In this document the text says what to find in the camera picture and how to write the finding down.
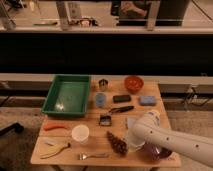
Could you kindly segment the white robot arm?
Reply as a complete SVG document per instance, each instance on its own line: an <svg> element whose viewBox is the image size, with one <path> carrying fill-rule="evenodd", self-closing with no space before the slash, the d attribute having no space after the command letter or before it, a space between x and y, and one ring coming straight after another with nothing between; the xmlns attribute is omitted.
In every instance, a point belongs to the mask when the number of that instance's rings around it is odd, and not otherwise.
<svg viewBox="0 0 213 171"><path fill-rule="evenodd" d="M213 168L213 138L162 128L160 123L158 110L148 110L138 118L128 117L125 140L129 148L138 150L151 143Z"/></svg>

